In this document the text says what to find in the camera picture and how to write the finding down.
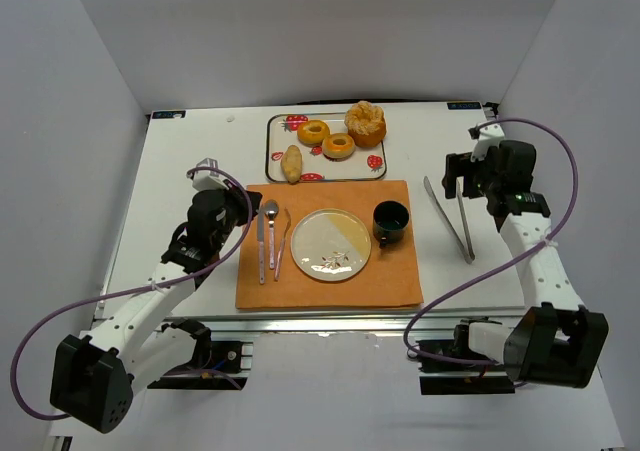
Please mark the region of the tall sugared bundt cake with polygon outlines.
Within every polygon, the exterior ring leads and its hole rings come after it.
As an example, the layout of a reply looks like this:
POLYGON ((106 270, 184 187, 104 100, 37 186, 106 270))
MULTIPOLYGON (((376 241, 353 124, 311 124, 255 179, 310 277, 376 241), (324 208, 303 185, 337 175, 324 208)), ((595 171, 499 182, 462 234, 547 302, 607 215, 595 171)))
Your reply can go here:
POLYGON ((387 132, 384 111, 368 101, 359 101, 347 111, 344 124, 355 145, 373 148, 380 144, 387 132))

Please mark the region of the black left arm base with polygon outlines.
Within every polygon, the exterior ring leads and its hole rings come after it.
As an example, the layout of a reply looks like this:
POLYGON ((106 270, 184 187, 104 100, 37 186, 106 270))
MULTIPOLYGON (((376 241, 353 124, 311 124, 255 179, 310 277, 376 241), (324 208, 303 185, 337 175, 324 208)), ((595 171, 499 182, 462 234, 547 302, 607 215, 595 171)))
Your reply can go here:
POLYGON ((218 338, 205 325, 192 319, 164 323, 155 332, 187 333, 195 343, 186 363, 167 371, 147 386, 157 390, 241 391, 246 385, 253 348, 249 342, 218 338))

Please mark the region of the aluminium frame rail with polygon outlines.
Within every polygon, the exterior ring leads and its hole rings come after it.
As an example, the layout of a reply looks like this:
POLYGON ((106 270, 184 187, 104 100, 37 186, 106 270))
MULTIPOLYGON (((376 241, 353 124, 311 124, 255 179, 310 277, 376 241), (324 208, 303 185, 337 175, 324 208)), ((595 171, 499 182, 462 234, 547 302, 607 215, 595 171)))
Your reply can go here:
MULTIPOLYGON (((402 332, 410 319, 411 312, 345 314, 252 314, 219 317, 195 317, 216 332, 231 333, 329 333, 329 332, 402 332)), ((412 327, 413 332, 447 332, 463 319, 489 317, 509 327, 514 327, 521 319, 514 310, 499 309, 493 315, 484 310, 466 313, 430 312, 412 327)))

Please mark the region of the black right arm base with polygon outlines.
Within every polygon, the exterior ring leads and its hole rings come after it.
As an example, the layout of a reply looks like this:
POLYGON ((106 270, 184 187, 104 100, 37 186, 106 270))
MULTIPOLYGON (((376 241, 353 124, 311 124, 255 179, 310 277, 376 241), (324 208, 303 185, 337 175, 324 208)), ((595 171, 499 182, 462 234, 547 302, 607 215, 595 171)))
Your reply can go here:
MULTIPOLYGON (((437 357, 451 357, 469 361, 485 361, 487 357, 470 350, 469 325, 473 322, 496 321, 463 319, 457 324, 450 339, 423 339, 417 342, 421 352, 437 357)), ((423 396, 509 395, 517 386, 504 372, 502 365, 478 365, 435 360, 407 351, 407 358, 418 364, 420 392, 423 396)))

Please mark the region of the dark green mug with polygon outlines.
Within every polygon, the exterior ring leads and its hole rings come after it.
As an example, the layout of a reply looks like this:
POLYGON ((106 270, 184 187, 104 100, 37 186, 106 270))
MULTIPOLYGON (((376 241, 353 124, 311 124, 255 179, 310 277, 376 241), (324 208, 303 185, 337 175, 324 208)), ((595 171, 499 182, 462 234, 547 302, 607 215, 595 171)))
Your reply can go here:
POLYGON ((399 243, 409 224, 408 209, 397 201, 379 203, 373 212, 373 235, 380 248, 399 243))

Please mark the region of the oblong bread roll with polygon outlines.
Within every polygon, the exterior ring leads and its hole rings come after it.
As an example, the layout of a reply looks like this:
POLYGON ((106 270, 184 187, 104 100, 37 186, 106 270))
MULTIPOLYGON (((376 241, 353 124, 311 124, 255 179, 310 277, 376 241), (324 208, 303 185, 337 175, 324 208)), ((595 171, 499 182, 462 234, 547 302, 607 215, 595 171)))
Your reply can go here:
POLYGON ((303 170, 303 159, 300 149, 290 145, 280 160, 281 170, 286 181, 294 184, 300 181, 303 170))

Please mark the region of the yellow ring donut front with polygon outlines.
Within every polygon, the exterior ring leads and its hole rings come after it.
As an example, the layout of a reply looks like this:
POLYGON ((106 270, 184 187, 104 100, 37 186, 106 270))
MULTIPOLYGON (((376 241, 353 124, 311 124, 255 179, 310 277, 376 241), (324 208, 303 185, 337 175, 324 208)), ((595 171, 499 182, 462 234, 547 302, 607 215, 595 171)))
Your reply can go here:
POLYGON ((330 159, 341 160, 350 157, 356 145, 348 133, 334 133, 328 135, 322 142, 322 152, 330 159))

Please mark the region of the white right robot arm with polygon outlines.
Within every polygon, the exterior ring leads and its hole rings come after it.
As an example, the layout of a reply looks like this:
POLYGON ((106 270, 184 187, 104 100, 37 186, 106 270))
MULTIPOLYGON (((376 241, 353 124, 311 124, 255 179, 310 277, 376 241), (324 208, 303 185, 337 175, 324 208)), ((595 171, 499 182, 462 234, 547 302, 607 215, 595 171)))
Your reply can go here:
POLYGON ((533 145, 505 140, 478 157, 449 154, 442 185, 448 199, 484 197, 487 210, 512 256, 527 309, 514 328, 491 320, 457 326, 465 353, 503 366, 513 381, 570 388, 588 385, 609 326, 586 308, 552 246, 550 210, 531 189, 533 145))

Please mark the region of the strawberry pattern tray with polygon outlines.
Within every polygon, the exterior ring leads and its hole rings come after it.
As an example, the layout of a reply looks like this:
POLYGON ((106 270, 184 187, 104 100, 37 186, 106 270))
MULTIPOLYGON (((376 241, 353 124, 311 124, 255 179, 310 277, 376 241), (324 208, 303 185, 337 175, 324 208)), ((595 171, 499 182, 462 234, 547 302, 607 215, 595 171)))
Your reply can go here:
POLYGON ((296 145, 302 154, 302 181, 376 180, 385 176, 387 162, 384 142, 373 148, 357 147, 344 160, 330 160, 315 147, 301 143, 297 138, 300 124, 309 120, 325 122, 332 133, 346 133, 345 113, 293 113, 273 116, 267 124, 265 174, 269 181, 286 183, 280 161, 290 145, 296 145))

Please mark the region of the round white yellow plate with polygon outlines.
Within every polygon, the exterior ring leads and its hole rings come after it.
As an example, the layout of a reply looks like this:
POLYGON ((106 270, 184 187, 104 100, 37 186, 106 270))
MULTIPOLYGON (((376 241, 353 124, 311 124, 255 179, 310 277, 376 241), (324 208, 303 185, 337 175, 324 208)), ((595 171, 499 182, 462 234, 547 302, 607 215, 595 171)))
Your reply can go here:
POLYGON ((365 268, 372 243, 368 228, 357 216, 327 208, 300 220, 293 230, 290 249, 294 263, 308 277, 341 282, 365 268))

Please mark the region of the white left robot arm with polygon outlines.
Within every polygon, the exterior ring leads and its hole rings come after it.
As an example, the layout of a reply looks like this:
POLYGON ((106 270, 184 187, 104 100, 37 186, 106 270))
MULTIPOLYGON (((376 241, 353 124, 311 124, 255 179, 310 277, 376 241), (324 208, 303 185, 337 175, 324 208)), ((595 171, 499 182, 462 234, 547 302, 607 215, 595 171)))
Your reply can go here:
POLYGON ((209 276, 231 232, 257 216, 261 200, 261 193, 236 187, 197 192, 149 279, 149 291, 128 298, 85 336, 69 335, 59 344, 51 404, 106 434, 148 385, 173 370, 205 367, 212 354, 210 330, 193 319, 166 319, 209 276))

